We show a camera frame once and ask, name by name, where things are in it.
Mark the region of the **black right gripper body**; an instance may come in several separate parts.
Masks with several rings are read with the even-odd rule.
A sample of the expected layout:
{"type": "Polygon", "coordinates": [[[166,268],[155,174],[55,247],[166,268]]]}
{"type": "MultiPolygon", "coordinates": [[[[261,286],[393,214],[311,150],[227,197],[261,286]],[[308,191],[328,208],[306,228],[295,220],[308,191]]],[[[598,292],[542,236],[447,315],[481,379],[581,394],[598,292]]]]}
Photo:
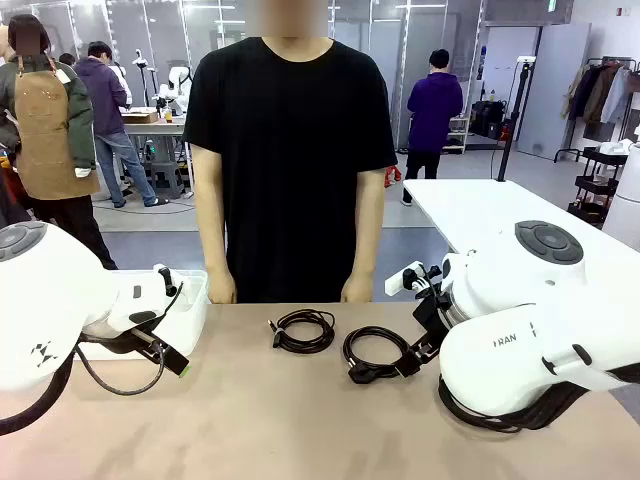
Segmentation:
{"type": "Polygon", "coordinates": [[[447,293],[418,293],[416,299],[419,304],[413,312],[413,317],[425,329],[423,335],[429,335],[435,351],[439,351],[451,329],[451,324],[446,318],[446,312],[451,307],[450,296],[447,293]]]}

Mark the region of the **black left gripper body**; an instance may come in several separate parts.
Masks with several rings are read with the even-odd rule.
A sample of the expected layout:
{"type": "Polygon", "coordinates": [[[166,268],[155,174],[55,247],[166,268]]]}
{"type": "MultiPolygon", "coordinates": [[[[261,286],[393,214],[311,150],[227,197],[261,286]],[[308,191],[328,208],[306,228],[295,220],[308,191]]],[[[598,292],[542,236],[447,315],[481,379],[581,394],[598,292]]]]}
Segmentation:
{"type": "Polygon", "coordinates": [[[87,333],[79,337],[79,346],[88,359],[158,359],[163,349],[162,340],[152,332],[137,328],[127,330],[114,338],[100,338],[87,333]]]}

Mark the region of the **person's left hand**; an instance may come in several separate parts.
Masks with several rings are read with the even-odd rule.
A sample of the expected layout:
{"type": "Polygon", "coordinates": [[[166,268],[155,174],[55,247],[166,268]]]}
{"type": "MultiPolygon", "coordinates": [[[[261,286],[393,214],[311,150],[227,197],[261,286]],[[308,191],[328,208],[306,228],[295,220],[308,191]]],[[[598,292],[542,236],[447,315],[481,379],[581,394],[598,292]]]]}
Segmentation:
{"type": "Polygon", "coordinates": [[[369,303],[373,300],[374,278],[371,273],[352,273],[341,291],[342,303],[369,303]]]}

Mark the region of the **person's right hand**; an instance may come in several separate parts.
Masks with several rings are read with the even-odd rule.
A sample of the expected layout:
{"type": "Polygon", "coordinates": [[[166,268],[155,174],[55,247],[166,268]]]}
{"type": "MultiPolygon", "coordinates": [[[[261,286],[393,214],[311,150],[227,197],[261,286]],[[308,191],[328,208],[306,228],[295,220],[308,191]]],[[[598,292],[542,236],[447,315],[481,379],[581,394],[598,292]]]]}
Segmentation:
{"type": "Polygon", "coordinates": [[[237,302],[237,288],[228,270],[209,271],[208,298],[212,304],[235,304],[237,302]]]}

